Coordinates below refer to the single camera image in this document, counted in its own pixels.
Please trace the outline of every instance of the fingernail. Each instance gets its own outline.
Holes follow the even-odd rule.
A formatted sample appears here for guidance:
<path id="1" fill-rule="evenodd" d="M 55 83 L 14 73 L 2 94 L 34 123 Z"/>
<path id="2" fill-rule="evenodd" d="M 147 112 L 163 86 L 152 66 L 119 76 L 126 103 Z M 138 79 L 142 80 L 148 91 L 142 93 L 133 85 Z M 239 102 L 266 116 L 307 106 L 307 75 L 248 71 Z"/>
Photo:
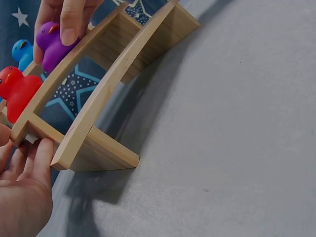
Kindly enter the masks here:
<path id="1" fill-rule="evenodd" d="M 76 31 L 74 28 L 64 29 L 61 35 L 61 42 L 65 46 L 69 46 L 76 41 Z"/>

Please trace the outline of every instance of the purple rubber duck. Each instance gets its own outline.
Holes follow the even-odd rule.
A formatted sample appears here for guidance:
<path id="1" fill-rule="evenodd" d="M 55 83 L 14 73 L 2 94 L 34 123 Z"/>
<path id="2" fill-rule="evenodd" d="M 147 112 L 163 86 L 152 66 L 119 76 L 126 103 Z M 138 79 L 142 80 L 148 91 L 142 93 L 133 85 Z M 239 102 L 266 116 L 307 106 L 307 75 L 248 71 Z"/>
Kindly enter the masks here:
<path id="1" fill-rule="evenodd" d="M 43 69 L 52 72 L 79 41 L 78 38 L 74 44 L 64 46 L 61 43 L 58 23 L 50 21 L 42 25 L 36 36 L 36 42 L 44 52 Z"/>

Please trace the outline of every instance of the wooden ramp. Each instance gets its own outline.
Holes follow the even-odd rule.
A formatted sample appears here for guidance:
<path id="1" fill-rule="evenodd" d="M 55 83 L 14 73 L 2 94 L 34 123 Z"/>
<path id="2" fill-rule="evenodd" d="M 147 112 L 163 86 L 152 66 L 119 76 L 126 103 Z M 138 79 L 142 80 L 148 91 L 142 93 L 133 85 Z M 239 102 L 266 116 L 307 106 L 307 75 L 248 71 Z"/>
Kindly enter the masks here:
<path id="1" fill-rule="evenodd" d="M 199 27 L 177 0 L 165 4 L 145 26 L 140 25 L 118 6 L 63 59 L 32 98 L 11 131 L 18 146 L 27 135 L 49 137 L 55 142 L 52 166 L 57 170 L 98 171 L 134 168 L 139 156 L 112 139 L 94 123 L 120 81 L 128 83 L 172 46 Z M 107 73 L 64 136 L 38 115 L 57 87 L 82 57 L 88 56 Z M 32 63 L 23 74 L 37 75 L 42 69 Z M 5 101 L 0 103 L 0 119 L 6 123 Z"/>

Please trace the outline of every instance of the blue rubber duck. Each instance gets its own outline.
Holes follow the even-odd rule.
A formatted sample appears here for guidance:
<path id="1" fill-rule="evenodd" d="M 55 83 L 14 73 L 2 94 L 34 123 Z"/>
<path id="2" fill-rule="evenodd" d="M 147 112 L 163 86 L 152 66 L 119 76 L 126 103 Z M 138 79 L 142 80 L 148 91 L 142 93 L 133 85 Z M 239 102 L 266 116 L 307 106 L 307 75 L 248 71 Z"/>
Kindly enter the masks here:
<path id="1" fill-rule="evenodd" d="M 18 68 L 23 72 L 33 61 L 33 45 L 26 39 L 20 39 L 12 48 L 12 58 L 19 63 Z"/>

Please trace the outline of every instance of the hand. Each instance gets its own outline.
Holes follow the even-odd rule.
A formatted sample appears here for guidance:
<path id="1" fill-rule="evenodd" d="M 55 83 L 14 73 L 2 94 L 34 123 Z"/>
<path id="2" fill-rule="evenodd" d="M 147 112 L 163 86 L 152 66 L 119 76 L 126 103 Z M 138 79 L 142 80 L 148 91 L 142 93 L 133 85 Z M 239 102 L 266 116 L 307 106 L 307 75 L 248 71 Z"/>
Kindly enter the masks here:
<path id="1" fill-rule="evenodd" d="M 12 156 L 10 129 L 0 124 L 0 236 L 35 237 L 52 213 L 53 142 L 22 144 Z"/>
<path id="2" fill-rule="evenodd" d="M 103 0 L 41 0 L 38 17 L 35 23 L 35 38 L 40 27 L 48 22 L 60 22 L 60 37 L 63 45 L 73 44 L 78 37 L 82 38 L 95 10 Z M 37 64 L 43 61 L 43 52 L 34 40 L 34 60 Z"/>

